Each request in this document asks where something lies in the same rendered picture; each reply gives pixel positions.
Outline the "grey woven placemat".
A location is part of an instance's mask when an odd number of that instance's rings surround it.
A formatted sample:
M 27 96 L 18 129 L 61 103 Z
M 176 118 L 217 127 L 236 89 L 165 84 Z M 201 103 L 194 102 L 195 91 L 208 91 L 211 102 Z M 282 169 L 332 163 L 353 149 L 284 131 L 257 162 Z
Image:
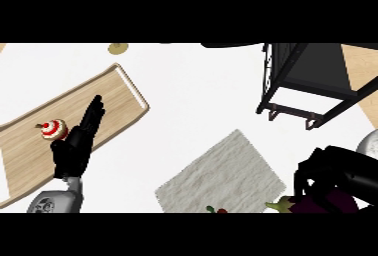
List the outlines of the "grey woven placemat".
M 235 130 L 157 189 L 165 213 L 261 213 L 285 184 L 242 132 Z

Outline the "pale wooden cutting board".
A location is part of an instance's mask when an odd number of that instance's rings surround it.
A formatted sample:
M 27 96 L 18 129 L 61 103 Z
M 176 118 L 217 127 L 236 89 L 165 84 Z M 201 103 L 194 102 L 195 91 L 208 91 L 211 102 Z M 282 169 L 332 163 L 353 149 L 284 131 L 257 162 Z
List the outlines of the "pale wooden cutting board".
M 41 138 L 36 125 L 62 119 L 72 128 L 81 121 L 96 95 L 102 96 L 105 108 L 93 142 L 93 150 L 98 150 L 149 111 L 149 104 L 118 63 L 0 126 L 0 161 L 9 192 L 9 197 L 0 199 L 0 209 L 28 196 L 53 179 L 50 142 Z

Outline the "red and white cupcake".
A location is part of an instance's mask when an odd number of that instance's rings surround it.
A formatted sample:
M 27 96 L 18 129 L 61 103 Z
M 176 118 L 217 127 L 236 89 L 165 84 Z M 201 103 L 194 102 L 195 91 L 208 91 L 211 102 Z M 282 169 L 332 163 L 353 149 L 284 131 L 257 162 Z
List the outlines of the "red and white cupcake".
M 53 119 L 36 127 L 40 129 L 41 138 L 44 140 L 62 140 L 68 136 L 68 126 L 62 119 Z

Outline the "black tiered shelf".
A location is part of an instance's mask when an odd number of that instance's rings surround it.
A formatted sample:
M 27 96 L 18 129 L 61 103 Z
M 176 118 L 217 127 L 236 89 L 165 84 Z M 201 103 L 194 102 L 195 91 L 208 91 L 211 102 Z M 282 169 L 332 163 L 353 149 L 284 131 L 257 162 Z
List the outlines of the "black tiered shelf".
M 284 113 L 306 119 L 306 129 L 319 128 L 378 90 L 378 76 L 357 90 L 352 89 L 341 45 L 378 50 L 378 43 L 266 43 L 263 52 L 263 95 L 256 112 L 269 111 L 269 120 Z M 279 88 L 340 100 L 319 114 L 270 102 Z

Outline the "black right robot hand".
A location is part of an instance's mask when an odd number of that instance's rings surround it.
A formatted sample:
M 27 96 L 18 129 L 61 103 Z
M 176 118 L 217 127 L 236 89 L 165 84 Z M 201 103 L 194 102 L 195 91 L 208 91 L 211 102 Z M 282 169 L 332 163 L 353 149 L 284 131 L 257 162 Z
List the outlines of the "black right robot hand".
M 334 188 L 369 204 L 359 210 L 360 213 L 378 214 L 378 160 L 349 149 L 328 146 L 316 148 L 309 159 L 298 163 L 294 173 L 295 202 L 300 203 L 309 195 L 328 213 L 340 214 L 341 209 L 326 199 Z

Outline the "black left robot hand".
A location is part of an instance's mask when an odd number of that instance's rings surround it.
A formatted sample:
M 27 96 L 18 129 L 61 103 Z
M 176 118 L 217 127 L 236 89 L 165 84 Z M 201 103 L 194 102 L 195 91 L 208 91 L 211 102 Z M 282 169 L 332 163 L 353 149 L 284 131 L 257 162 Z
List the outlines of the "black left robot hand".
M 86 171 L 93 140 L 105 115 L 102 96 L 96 95 L 80 124 L 71 129 L 64 140 L 55 140 L 50 144 L 55 162 L 55 175 L 58 179 L 80 177 Z

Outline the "olive round object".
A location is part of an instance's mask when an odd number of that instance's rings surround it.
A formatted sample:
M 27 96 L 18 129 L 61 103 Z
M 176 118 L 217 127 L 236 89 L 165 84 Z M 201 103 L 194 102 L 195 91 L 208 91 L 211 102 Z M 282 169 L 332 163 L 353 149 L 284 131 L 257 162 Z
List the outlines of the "olive round object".
M 129 49 L 127 43 L 112 43 L 108 47 L 108 52 L 112 55 L 120 55 L 127 51 L 127 49 Z

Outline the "purple eggplant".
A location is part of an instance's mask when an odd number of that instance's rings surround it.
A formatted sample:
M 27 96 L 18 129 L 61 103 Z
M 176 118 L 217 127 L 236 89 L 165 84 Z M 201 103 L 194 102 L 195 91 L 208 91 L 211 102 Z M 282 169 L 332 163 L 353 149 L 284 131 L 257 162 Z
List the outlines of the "purple eggplant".
M 326 199 L 343 213 L 359 211 L 354 198 L 338 188 L 329 192 Z M 326 213 L 326 210 L 315 203 L 309 195 L 303 197 L 300 202 L 295 202 L 294 196 L 282 196 L 276 203 L 266 203 L 266 206 L 279 213 Z

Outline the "pale wooden panel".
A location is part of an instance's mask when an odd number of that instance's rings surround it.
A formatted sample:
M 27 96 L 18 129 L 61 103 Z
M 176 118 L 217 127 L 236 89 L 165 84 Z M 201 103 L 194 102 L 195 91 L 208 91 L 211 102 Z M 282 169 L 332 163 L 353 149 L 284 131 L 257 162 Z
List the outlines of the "pale wooden panel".
M 378 76 L 378 50 L 341 45 L 346 68 L 353 90 L 360 89 Z M 378 129 L 378 90 L 359 102 L 375 129 Z

